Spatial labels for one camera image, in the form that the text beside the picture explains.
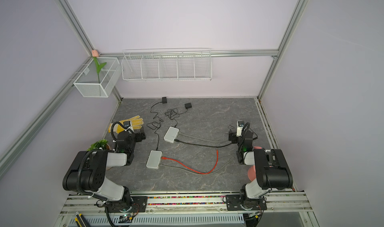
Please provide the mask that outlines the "white network switch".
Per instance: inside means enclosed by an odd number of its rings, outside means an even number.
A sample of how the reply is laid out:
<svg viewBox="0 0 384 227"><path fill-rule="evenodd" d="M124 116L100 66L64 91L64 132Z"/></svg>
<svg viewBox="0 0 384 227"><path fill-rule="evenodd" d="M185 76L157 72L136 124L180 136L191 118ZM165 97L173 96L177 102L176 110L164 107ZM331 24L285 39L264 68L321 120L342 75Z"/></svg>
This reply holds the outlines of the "white network switch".
<svg viewBox="0 0 384 227"><path fill-rule="evenodd" d="M168 143L174 143L175 139L177 138L177 136L179 134L179 131L180 130L178 128L169 127L169 129L167 130L167 132L164 136L164 140Z"/></svg>
<svg viewBox="0 0 384 227"><path fill-rule="evenodd" d="M162 151L152 150L150 152L146 167L148 169L157 170L159 168L161 159L162 159Z"/></svg>

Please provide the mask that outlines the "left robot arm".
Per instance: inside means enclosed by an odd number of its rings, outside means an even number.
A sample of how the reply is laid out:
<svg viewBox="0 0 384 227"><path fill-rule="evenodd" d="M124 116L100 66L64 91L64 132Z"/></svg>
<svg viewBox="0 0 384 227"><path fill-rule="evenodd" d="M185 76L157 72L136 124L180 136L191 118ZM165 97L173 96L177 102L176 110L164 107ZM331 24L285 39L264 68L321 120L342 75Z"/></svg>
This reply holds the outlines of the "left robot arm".
<svg viewBox="0 0 384 227"><path fill-rule="evenodd" d="M114 148L80 151L63 179L63 189L101 201L98 206L108 213L132 213L146 210L145 197L132 197L128 187L106 177L112 167L129 166L133 162L136 143L146 139L143 120L114 122L110 126Z"/></svg>

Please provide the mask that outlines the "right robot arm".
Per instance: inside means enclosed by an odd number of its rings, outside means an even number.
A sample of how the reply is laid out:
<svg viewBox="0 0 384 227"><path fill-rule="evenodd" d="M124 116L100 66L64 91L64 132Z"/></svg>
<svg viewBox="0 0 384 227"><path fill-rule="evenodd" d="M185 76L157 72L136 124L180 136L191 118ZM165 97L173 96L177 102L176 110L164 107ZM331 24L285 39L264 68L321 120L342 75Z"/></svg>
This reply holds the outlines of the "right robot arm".
<svg viewBox="0 0 384 227"><path fill-rule="evenodd" d="M237 122L236 130L229 130L229 141L238 145L238 163L251 166L250 183L243 185L236 195L223 198L229 211L264 211L266 195L293 187L293 176L280 149L254 147L254 132L250 123Z"/></svg>

